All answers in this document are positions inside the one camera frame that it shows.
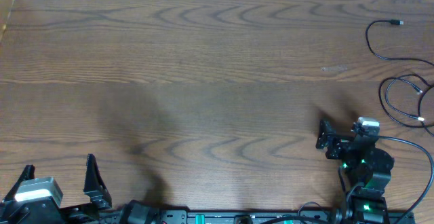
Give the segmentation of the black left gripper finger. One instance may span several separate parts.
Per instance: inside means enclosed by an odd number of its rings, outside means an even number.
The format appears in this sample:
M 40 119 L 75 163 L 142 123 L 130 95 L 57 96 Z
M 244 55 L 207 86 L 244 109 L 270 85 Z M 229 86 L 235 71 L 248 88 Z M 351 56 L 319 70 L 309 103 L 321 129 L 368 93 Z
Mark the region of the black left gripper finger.
M 26 165 L 18 180 L 14 186 L 10 189 L 7 195 L 3 198 L 3 202 L 11 202 L 14 200 L 14 196 L 20 186 L 24 181 L 32 180 L 35 178 L 35 167 L 33 165 Z
M 83 192 L 98 210 L 106 210 L 112 207 L 112 197 L 102 180 L 96 157 L 91 153 L 87 156 Z

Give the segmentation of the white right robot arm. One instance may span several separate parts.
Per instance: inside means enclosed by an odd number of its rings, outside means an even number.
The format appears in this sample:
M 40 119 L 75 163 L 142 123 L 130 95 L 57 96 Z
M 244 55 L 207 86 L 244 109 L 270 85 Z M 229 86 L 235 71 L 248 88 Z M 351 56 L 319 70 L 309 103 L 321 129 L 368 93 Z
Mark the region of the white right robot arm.
M 379 122 L 360 117 L 351 128 L 353 136 L 341 135 L 322 119 L 316 148 L 326 149 L 329 160 L 342 162 L 338 175 L 344 199 L 328 217 L 330 223 L 390 223 L 383 197 L 391 180 L 394 159 L 376 147 Z

